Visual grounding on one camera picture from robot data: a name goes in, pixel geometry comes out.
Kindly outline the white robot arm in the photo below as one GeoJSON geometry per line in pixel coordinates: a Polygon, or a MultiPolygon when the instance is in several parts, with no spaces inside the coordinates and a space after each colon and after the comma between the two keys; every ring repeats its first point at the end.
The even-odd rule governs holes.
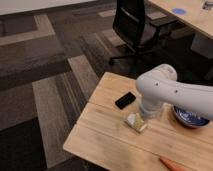
{"type": "Polygon", "coordinates": [[[177,81],[177,72],[169,64],[161,64],[141,74],[135,82],[142,95],[139,102],[141,115],[155,118],[165,103],[213,121],[213,86],[188,84],[177,81]]]}

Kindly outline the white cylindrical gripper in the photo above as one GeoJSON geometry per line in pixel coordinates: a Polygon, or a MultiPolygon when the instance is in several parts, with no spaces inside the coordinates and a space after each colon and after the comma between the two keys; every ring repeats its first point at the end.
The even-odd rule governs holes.
{"type": "Polygon", "coordinates": [[[143,131],[148,126],[147,119],[152,119],[159,116],[163,111],[163,105],[164,103],[160,100],[142,98],[141,102],[139,103],[141,116],[139,113],[135,114],[134,126],[140,127],[142,121],[140,131],[143,131]]]}

